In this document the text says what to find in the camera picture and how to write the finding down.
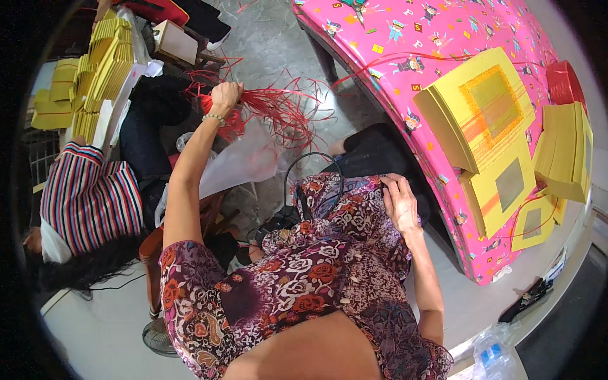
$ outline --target pink table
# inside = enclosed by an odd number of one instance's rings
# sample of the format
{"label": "pink table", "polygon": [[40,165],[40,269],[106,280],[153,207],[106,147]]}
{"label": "pink table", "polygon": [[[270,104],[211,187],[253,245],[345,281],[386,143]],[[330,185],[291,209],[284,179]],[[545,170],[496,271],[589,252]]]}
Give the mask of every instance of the pink table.
{"label": "pink table", "polygon": [[441,207],[465,275],[487,285],[521,251],[511,252],[511,218],[494,237],[480,238],[458,181],[435,135],[412,101],[416,91],[462,63],[418,54],[459,57],[502,47],[514,63],[536,110],[526,130],[530,154],[542,129],[542,107],[550,103],[545,66],[557,55],[523,0],[371,0],[361,8],[337,0],[295,0],[293,11],[311,36],[328,81],[336,81],[331,55],[358,72],[383,55],[405,52],[359,74],[365,92],[399,128],[423,169]]}

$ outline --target gray marble floor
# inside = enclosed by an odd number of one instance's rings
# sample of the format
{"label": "gray marble floor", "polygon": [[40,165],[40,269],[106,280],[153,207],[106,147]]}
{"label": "gray marble floor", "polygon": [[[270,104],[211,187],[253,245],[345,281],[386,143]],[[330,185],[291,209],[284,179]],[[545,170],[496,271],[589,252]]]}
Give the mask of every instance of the gray marble floor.
{"label": "gray marble floor", "polygon": [[[282,88],[291,81],[283,72],[284,69],[294,78],[325,80],[313,49],[291,11],[291,0],[258,0],[238,13],[240,6],[237,1],[207,2],[220,9],[222,14],[219,18],[233,27],[222,45],[223,52],[218,49],[214,53],[244,58],[232,68],[229,75],[231,80],[244,82],[248,89],[267,88],[275,81],[276,87]],[[242,0],[241,5],[249,2]],[[338,74],[347,76],[341,67],[338,67]],[[305,82],[300,81],[303,89],[307,89]],[[322,119],[333,112],[331,119],[314,123],[318,135],[315,143],[321,152],[326,152],[328,145],[336,140],[384,120],[383,114],[374,109],[352,80],[341,83],[334,92],[324,87],[319,98],[323,103],[316,117]],[[234,189],[227,197],[223,212],[241,210],[235,224],[241,229],[243,238],[248,230],[281,208],[285,170],[302,153],[284,151],[277,175],[255,184],[255,194],[251,185],[245,184]],[[292,169],[289,178],[316,174],[327,165],[320,156],[304,158]]]}

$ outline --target floral dress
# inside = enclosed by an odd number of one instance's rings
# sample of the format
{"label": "floral dress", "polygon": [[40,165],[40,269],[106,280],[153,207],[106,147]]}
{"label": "floral dress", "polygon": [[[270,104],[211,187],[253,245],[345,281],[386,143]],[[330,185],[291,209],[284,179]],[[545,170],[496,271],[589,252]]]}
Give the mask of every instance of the floral dress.
{"label": "floral dress", "polygon": [[[411,253],[386,215],[379,176],[335,173],[299,180],[312,219],[276,230],[265,256],[231,275],[207,248],[181,241],[162,253],[162,306],[173,346],[200,379],[219,379],[230,362],[308,319],[342,310],[365,334],[387,379],[445,379],[453,364],[425,339],[402,281]],[[300,217],[302,205],[298,204]]]}

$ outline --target white cloth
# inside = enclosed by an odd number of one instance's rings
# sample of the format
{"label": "white cloth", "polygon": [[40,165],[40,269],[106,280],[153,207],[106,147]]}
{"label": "white cloth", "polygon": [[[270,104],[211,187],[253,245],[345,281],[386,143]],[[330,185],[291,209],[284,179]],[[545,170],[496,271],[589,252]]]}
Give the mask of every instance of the white cloth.
{"label": "white cloth", "polygon": [[72,251],[66,242],[53,230],[44,219],[40,222],[40,235],[42,237],[42,258],[45,263],[54,262],[63,264],[72,258]]}

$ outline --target woman's hand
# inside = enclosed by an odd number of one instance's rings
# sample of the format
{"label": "woman's hand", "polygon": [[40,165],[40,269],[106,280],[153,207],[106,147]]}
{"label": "woman's hand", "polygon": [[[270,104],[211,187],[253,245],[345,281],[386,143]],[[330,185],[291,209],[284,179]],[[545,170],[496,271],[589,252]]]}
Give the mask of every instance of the woman's hand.
{"label": "woman's hand", "polygon": [[243,82],[224,82],[218,84],[211,91],[213,106],[209,113],[225,117],[234,108],[242,94]]}
{"label": "woman's hand", "polygon": [[421,234],[423,230],[418,224],[418,202],[405,177],[391,173],[380,181],[388,187],[382,189],[384,207],[395,228],[406,239]]}

